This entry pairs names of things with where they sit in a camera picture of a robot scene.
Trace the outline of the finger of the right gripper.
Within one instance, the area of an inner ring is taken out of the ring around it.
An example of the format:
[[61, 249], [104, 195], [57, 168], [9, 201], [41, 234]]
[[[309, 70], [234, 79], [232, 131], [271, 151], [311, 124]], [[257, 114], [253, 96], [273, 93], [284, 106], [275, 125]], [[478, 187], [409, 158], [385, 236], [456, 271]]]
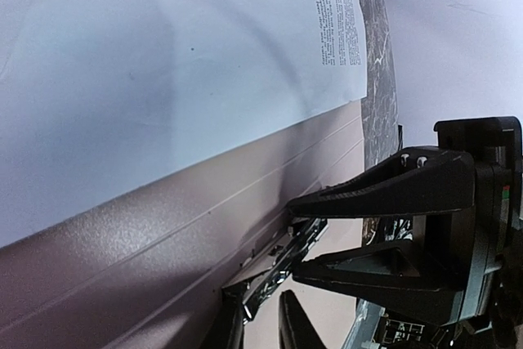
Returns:
[[457, 322], [464, 296], [463, 281], [408, 239], [320, 255], [293, 279], [425, 323]]

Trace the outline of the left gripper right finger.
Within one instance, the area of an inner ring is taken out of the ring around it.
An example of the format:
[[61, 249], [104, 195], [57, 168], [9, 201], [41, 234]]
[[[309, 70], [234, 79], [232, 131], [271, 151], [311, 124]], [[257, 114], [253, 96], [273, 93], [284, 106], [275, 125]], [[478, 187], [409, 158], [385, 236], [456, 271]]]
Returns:
[[292, 290], [286, 290], [279, 296], [279, 347], [326, 349]]

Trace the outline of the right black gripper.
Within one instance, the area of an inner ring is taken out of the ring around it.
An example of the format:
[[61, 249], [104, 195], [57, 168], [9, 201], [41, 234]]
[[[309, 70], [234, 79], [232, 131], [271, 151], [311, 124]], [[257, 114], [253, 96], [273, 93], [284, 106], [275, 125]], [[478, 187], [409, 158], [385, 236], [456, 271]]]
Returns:
[[449, 150], [402, 149], [349, 181], [288, 201], [287, 209], [307, 218], [398, 217], [453, 213], [474, 204], [458, 320], [485, 324], [503, 251], [522, 227], [521, 123], [513, 116], [445, 120], [434, 131], [438, 146]]

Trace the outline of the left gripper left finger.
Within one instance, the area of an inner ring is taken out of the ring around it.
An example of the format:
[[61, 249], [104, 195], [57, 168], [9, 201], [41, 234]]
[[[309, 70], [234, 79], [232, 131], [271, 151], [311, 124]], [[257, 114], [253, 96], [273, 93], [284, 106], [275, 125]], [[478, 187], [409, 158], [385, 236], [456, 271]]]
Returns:
[[244, 306], [237, 297], [227, 298], [226, 304], [230, 315], [226, 325], [226, 349], [244, 347]]

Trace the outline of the tan folder metal clip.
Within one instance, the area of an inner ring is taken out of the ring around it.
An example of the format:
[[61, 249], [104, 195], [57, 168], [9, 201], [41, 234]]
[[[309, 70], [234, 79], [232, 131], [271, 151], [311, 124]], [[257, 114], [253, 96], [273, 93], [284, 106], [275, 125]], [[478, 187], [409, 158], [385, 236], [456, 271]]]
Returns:
[[224, 298], [239, 301], [245, 324], [253, 321], [264, 302], [292, 274], [326, 231], [323, 218], [298, 218], [276, 232], [270, 242], [244, 261], [237, 275], [222, 288]]

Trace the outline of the tan brown folder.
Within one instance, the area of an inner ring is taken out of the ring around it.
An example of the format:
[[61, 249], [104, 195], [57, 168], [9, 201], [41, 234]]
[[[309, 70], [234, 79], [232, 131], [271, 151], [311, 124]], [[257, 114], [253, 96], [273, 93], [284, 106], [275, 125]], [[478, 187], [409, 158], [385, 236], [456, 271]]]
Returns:
[[353, 102], [4, 247], [2, 347], [197, 347], [286, 203], [359, 173], [363, 150]]

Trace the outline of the printed paper sheet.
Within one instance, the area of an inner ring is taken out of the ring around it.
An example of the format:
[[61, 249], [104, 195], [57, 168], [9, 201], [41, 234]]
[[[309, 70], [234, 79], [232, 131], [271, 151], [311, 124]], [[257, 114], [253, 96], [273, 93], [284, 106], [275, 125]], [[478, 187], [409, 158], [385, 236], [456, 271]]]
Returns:
[[366, 94], [359, 0], [1, 0], [1, 243]]

